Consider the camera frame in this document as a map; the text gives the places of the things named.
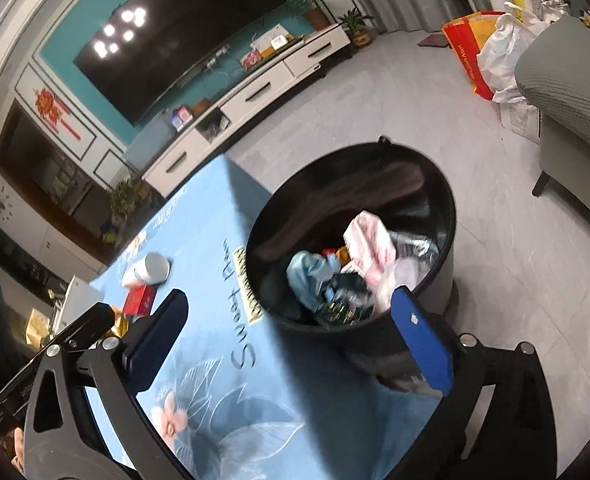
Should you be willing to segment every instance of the wall clock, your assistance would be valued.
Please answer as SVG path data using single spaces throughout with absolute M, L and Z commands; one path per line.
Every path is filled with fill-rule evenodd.
M 0 187 L 0 220 L 5 221 L 13 216 L 13 205 L 8 201 L 8 194 L 4 193 L 5 186 Z

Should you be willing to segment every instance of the tv stand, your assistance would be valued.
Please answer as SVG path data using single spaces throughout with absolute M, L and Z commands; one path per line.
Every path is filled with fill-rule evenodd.
M 152 163 L 144 180 L 168 197 L 235 132 L 288 90 L 323 70 L 323 60 L 342 49 L 350 57 L 349 44 L 342 27 L 335 24 L 284 48 L 190 123 Z M 227 126 L 215 136 L 205 134 L 206 123 L 220 115 L 229 121 Z

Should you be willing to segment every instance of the hand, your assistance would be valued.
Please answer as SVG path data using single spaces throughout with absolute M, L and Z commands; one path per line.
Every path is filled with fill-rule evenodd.
M 13 459 L 13 465 L 18 469 L 19 472 L 24 474 L 24 431 L 20 428 L 16 428 L 13 433 L 15 440 L 16 457 Z

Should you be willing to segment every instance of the drawer handle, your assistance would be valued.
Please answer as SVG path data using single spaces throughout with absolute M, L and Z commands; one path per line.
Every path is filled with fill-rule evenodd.
M 263 93 L 265 90 L 268 90 L 271 87 L 271 82 L 269 81 L 268 83 L 266 83 L 264 86 L 262 86 L 262 88 L 260 88 L 257 92 L 249 95 L 246 99 L 244 99 L 245 103 L 248 103 L 249 101 L 252 101 L 253 99 L 255 99 L 259 94 Z
M 184 162 L 185 158 L 186 158 L 186 152 L 182 153 L 182 155 L 179 156 L 178 160 L 176 160 L 173 164 L 171 164 L 168 167 L 168 170 L 166 170 L 166 173 L 171 173 L 171 171 L 175 171 L 175 168 L 178 167 L 180 164 L 182 164 L 182 162 Z
M 319 54 L 320 52 L 322 52 L 323 50 L 326 50 L 327 48 L 329 48 L 331 46 L 331 43 L 326 43 L 324 46 L 321 46 L 319 49 L 317 49 L 315 52 L 311 52 L 309 54 L 309 57 L 313 57 L 316 56 L 317 54 Z

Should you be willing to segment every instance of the teal wall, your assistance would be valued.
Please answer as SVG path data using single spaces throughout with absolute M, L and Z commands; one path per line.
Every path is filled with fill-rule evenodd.
M 217 94 L 227 83 L 232 84 L 241 79 L 243 72 L 236 59 L 249 50 L 248 45 L 254 34 L 259 36 L 277 23 L 281 23 L 296 36 L 313 31 L 303 18 L 291 16 L 285 9 L 275 10 L 257 27 L 249 27 L 232 38 L 230 55 L 220 58 L 213 67 L 215 72 L 202 73 L 184 88 L 173 89 L 155 110 L 151 110 L 147 118 L 133 126 L 73 64 L 73 59 L 82 47 L 102 27 L 115 8 L 125 2 L 126 0 L 80 0 L 53 31 L 40 55 L 86 108 L 126 145 L 133 142 L 142 126 L 161 108 L 179 104 L 194 105 L 204 97 L 210 98 Z

